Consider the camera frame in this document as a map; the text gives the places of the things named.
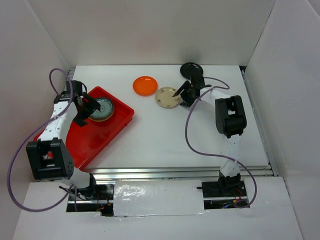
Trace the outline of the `yellow brown patterned plate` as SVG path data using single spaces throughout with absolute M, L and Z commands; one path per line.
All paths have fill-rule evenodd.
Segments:
M 95 111 L 93 114 L 89 116 L 89 119 L 94 122 L 104 122 L 110 119 L 115 111 L 109 111 L 109 112 L 102 112 L 102 111 Z

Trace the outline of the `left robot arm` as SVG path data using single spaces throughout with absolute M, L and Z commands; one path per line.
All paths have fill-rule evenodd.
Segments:
M 88 200 L 97 197 L 99 187 L 91 173 L 75 167 L 66 147 L 67 135 L 72 124 L 87 125 L 88 119 L 101 105 L 87 93 L 87 87 L 72 80 L 66 90 L 53 101 L 52 121 L 36 141 L 26 145 L 26 152 L 33 177 L 40 181 L 59 181 L 75 185 L 79 194 Z

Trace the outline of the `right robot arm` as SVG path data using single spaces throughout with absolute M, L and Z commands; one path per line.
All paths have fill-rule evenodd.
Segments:
M 247 118 L 241 96 L 228 95 L 220 90 L 228 90 L 229 85 L 212 86 L 205 84 L 205 78 L 201 71 L 181 72 L 186 79 L 174 96 L 180 95 L 181 105 L 190 107 L 189 114 L 184 127 L 184 136 L 188 147 L 202 156 L 224 158 L 218 176 L 218 191 L 223 196 L 229 196 L 241 183 L 239 159 L 239 148 L 241 136 L 247 127 Z M 203 100 L 210 104 L 215 110 L 215 126 L 219 134 L 225 138 L 224 151 L 222 154 L 201 153 L 195 150 L 188 139 L 188 126 L 191 114 L 196 104 Z

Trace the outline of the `blue white patterned plate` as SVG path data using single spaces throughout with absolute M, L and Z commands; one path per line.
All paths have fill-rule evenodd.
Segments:
M 99 112 L 111 112 L 115 110 L 113 102 L 107 97 L 99 97 L 95 99 L 100 104 Z

